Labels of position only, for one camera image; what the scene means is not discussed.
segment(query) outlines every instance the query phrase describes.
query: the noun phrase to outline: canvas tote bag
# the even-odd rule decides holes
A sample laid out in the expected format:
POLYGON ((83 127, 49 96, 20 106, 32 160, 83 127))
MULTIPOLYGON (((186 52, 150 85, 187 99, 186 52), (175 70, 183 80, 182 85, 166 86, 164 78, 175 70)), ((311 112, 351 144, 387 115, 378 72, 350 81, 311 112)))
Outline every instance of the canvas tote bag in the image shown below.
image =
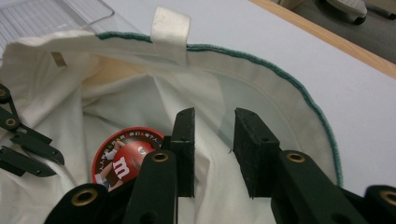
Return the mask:
MULTIPOLYGON (((30 155, 57 175, 0 170, 1 223, 43 223, 67 191, 92 182, 93 158, 111 134, 150 127, 170 135, 177 112, 190 107, 195 198, 179 199, 179 223, 275 223, 269 199, 248 197, 230 153, 237 107, 257 113, 282 149, 310 155, 341 184, 331 127, 304 83, 254 55, 187 45, 189 29, 187 16, 159 7, 151 36, 75 30, 7 46, 1 83, 21 121, 51 138, 65 165, 30 155)), ((1 145, 20 150, 10 136, 1 130, 1 145)))

